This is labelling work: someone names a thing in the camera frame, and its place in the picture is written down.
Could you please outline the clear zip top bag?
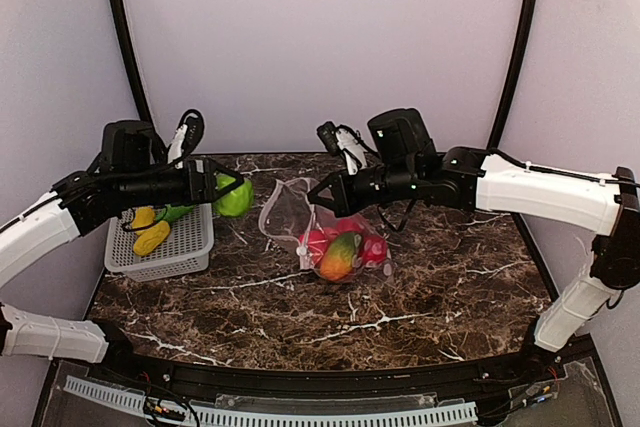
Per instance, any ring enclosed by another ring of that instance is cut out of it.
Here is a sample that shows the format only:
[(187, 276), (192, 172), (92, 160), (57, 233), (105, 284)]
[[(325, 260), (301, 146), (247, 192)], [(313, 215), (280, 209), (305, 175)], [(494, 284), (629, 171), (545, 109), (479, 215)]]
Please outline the clear zip top bag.
[(331, 283), (349, 283), (360, 275), (385, 281), (395, 263), (387, 241), (360, 214), (337, 218), (311, 204), (310, 178), (278, 180), (258, 218), (262, 234), (297, 258), (299, 269)]

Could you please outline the red toy strawberry back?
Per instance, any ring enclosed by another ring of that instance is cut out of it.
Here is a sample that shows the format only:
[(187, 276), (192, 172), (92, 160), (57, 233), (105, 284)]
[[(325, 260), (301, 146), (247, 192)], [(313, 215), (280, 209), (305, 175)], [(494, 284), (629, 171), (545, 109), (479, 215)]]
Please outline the red toy strawberry back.
[(312, 229), (299, 237), (298, 254), (308, 258), (313, 265), (324, 257), (329, 246), (327, 235), (319, 229)]

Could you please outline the red toy apple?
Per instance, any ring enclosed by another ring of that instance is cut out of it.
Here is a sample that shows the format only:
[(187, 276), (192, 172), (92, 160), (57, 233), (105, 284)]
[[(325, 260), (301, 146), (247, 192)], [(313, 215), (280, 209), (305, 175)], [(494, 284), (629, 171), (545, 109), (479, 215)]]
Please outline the red toy apple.
[(367, 235), (361, 251), (362, 265), (374, 268), (387, 259), (388, 245), (384, 238), (378, 235)]

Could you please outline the red toy fruit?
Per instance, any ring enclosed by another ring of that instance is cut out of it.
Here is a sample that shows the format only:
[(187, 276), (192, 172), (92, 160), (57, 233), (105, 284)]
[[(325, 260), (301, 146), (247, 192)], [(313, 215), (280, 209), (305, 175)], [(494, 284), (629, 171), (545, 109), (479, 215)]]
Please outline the red toy fruit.
[(339, 234), (355, 232), (363, 234), (366, 231), (364, 222), (358, 218), (342, 218), (336, 224)]

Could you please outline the white plastic basket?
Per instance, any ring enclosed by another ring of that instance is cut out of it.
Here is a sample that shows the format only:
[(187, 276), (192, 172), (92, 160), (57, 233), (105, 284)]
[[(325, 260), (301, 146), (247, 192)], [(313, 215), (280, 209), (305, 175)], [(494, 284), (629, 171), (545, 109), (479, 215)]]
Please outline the white plastic basket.
[(205, 270), (214, 245), (211, 206), (199, 205), (171, 225), (171, 231), (153, 252), (146, 256), (134, 253), (137, 236), (123, 230), (134, 218), (126, 211), (122, 218), (112, 218), (107, 235), (104, 266), (137, 282), (183, 276)]

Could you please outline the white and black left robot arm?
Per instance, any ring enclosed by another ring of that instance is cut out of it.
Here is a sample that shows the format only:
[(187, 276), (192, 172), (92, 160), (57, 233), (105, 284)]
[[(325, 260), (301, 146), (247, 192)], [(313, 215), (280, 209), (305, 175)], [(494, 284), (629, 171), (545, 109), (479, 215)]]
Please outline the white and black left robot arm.
[[(204, 134), (194, 109), (179, 121), (166, 155), (152, 159), (159, 136), (151, 123), (107, 124), (89, 168), (55, 183), (1, 228), (1, 282), (8, 284), (36, 261), (128, 209), (211, 204), (242, 185), (243, 176), (191, 154)], [(99, 364), (124, 349), (126, 337), (105, 322), (71, 321), (1, 306), (1, 353)]]

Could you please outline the green orange toy mango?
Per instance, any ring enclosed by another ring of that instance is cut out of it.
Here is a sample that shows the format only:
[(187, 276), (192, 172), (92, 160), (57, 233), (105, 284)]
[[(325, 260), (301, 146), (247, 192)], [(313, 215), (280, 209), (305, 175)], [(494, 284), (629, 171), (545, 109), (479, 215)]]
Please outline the green orange toy mango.
[(363, 236), (357, 232), (338, 235), (328, 246), (319, 264), (322, 278), (343, 281), (362, 265)]

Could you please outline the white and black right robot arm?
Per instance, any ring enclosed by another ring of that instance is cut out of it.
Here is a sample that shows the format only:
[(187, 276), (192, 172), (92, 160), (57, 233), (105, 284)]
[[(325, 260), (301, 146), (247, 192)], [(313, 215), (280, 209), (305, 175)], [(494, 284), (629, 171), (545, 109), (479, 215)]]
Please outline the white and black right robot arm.
[(372, 205), (422, 201), (465, 211), (508, 212), (581, 227), (595, 237), (593, 261), (540, 315), (533, 343), (560, 351), (600, 308), (639, 283), (639, 185), (632, 171), (580, 173), (514, 159), (506, 153), (456, 147), (436, 150), (421, 114), (396, 108), (367, 123), (379, 162), (346, 126), (326, 122), (317, 135), (346, 168), (325, 177), (307, 195), (337, 217)]

